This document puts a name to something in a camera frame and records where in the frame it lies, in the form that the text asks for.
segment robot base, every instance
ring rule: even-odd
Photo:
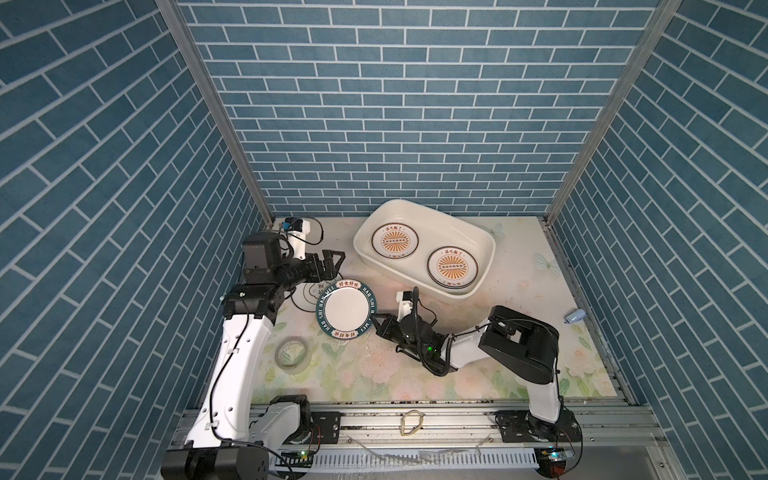
[[[581,441],[581,428],[574,413],[561,407],[556,423],[544,422],[524,410],[496,412],[496,425],[504,443]]]

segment tape roll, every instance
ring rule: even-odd
[[[310,345],[305,339],[292,336],[275,349],[275,364],[289,375],[299,375],[312,359]]]

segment plate with orange sunburst design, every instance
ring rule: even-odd
[[[427,260],[429,276],[447,288],[463,288],[475,281],[478,263],[466,250],[458,247],[438,248]]]
[[[373,233],[371,243],[376,253],[396,260],[406,258],[416,251],[419,235],[403,223],[388,223]]]

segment white plate center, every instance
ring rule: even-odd
[[[333,328],[350,332],[368,319],[368,299],[357,288],[340,288],[330,294],[325,310],[326,320]]]

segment clear tape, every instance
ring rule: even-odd
[[[287,350],[290,347],[295,346],[297,343],[304,347],[304,357],[298,363],[286,365],[283,363],[283,360],[286,358]],[[275,349],[275,364],[289,375],[299,375],[301,372],[306,370],[306,367],[309,366],[311,359],[312,350],[310,349],[310,345],[305,339],[298,336],[291,336],[286,338],[280,344],[280,346]]]

